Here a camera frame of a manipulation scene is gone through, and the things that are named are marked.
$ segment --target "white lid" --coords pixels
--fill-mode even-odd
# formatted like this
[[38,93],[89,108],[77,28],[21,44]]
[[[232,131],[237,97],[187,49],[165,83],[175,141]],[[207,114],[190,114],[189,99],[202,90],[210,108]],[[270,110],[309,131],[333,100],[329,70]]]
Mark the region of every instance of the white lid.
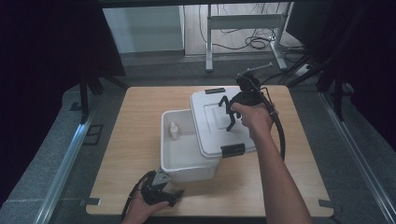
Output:
[[191,111],[193,114],[198,143],[202,155],[208,159],[223,157],[221,148],[244,144],[245,151],[255,151],[253,141],[249,137],[248,128],[242,125],[241,119],[235,118],[235,125],[229,132],[227,127],[231,124],[231,119],[226,114],[226,105],[219,106],[221,98],[226,95],[231,101],[240,92],[239,88],[224,88],[223,92],[205,91],[195,92],[191,96]]

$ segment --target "hand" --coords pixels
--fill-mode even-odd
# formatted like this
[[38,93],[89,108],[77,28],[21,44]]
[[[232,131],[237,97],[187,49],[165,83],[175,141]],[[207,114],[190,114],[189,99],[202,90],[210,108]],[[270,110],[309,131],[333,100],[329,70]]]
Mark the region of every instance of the hand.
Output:
[[250,138],[253,140],[263,134],[271,134],[274,121],[264,104],[248,106],[234,103],[231,110],[242,115],[242,124],[249,128]]
[[161,202],[156,203],[154,205],[149,205],[143,199],[143,195],[138,190],[129,205],[128,213],[125,216],[125,219],[121,222],[121,224],[142,224],[148,219],[148,217],[154,212],[160,211],[169,205],[169,202]]

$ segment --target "container lid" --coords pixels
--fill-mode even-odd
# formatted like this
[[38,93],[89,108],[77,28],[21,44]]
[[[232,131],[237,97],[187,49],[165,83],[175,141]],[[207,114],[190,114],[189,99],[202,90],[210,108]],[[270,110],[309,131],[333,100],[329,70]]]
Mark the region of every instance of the container lid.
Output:
[[230,87],[198,91],[191,96],[198,143],[202,155],[208,159],[226,158],[256,150],[248,128],[242,125],[236,114],[233,114],[235,124],[227,132],[231,118],[226,113],[226,104],[219,103],[224,96],[230,101],[238,92],[239,88]]

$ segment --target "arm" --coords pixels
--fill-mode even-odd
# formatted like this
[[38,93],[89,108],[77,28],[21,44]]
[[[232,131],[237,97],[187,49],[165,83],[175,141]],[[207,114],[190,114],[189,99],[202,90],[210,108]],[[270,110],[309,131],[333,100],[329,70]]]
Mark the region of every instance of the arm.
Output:
[[232,110],[242,115],[242,123],[249,128],[257,149],[268,223],[313,223],[271,136],[273,121],[265,106],[235,103]]

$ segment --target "small white bottle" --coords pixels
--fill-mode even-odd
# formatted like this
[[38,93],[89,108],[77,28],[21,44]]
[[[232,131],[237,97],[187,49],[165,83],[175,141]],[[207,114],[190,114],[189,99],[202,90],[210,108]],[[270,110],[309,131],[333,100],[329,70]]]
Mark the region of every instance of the small white bottle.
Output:
[[178,137],[180,136],[180,133],[178,132],[178,127],[176,126],[176,124],[174,122],[171,123],[170,132],[171,132],[172,138],[175,140],[177,140]]

